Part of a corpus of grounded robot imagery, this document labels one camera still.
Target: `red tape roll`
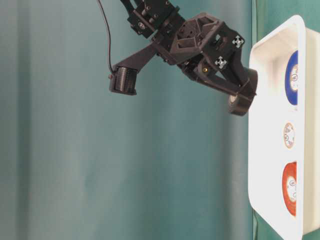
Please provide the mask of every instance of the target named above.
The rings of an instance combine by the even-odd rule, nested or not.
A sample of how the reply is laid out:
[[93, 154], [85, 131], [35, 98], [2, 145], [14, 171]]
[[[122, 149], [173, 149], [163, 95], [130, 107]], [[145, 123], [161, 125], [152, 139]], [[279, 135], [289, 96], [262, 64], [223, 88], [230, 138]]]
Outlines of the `red tape roll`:
[[282, 175], [282, 193], [286, 208], [291, 215], [296, 216], [297, 202], [297, 163], [285, 166]]

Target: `screw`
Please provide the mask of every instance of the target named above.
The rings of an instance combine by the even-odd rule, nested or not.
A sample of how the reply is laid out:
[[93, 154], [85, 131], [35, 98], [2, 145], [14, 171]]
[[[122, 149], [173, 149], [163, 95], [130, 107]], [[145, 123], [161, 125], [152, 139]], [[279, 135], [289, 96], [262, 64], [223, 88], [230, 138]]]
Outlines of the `screw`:
[[139, 22], [139, 23], [138, 23], [138, 26], [139, 26], [139, 28], [141, 28], [142, 30], [145, 30], [145, 29], [146, 29], [146, 26], [145, 26], [142, 22]]

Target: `teal curtain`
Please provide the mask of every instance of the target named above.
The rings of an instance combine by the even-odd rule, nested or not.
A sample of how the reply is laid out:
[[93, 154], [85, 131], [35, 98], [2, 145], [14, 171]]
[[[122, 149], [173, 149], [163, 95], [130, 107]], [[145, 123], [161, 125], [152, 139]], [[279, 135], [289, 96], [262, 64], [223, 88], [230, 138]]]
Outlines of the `teal curtain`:
[[[319, 0], [254, 0], [252, 2], [252, 40], [259, 41], [293, 15], [300, 15], [307, 28], [320, 32]], [[281, 240], [282, 238], [258, 215], [254, 224], [257, 240]], [[320, 230], [307, 234], [304, 240], [320, 239]]]
[[[172, 0], [252, 47], [250, 0]], [[144, 47], [103, 0], [112, 62]], [[153, 59], [138, 95], [110, 93], [95, 0], [0, 0], [0, 238], [248, 240], [247, 117], [227, 96]]]

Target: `wire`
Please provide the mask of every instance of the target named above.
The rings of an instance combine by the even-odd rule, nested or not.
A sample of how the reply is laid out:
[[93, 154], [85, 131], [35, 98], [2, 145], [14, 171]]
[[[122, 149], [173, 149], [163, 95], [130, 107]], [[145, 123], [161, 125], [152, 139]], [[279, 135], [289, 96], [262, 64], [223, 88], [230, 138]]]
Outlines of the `wire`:
[[106, 33], [107, 33], [107, 37], [108, 37], [108, 59], [107, 59], [107, 61], [108, 61], [109, 70], [113, 74], [115, 71], [112, 69], [112, 65], [111, 65], [111, 34], [110, 34], [110, 27], [109, 27], [107, 16], [106, 16], [106, 13], [105, 13], [105, 10], [104, 10], [104, 7], [103, 7], [101, 1], [100, 0], [96, 0], [96, 1], [97, 1], [98, 5], [100, 7], [101, 14], [103, 16], [104, 23], [105, 23]]

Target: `blue tape roll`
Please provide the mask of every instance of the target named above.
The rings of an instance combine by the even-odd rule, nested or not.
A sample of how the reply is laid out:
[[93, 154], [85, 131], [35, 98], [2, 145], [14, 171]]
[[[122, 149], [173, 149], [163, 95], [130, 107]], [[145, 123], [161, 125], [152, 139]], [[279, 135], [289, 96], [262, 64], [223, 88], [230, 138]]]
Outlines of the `blue tape roll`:
[[285, 72], [285, 93], [292, 105], [298, 104], [298, 51], [289, 59]]

